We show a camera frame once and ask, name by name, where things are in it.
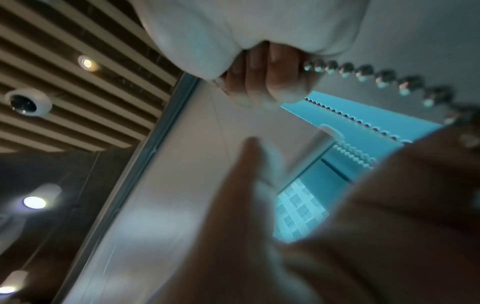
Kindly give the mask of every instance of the hand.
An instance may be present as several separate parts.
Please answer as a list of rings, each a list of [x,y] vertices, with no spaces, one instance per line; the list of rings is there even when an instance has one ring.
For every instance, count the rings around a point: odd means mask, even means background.
[[[480,158],[448,127],[402,149],[311,235],[274,240],[282,166],[247,140],[187,259],[150,303],[478,303]]]
[[[310,93],[319,76],[301,70],[301,64],[346,50],[369,1],[132,3],[161,51],[178,67],[206,80],[219,80],[242,106],[276,108]],[[275,57],[268,55],[269,49]]]

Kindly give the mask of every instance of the security camera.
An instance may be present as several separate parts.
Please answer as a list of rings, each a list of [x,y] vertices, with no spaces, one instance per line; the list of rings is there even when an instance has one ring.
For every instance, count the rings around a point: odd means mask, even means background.
[[[28,88],[5,94],[6,103],[17,113],[25,116],[43,116],[52,109],[52,101],[43,92]]]

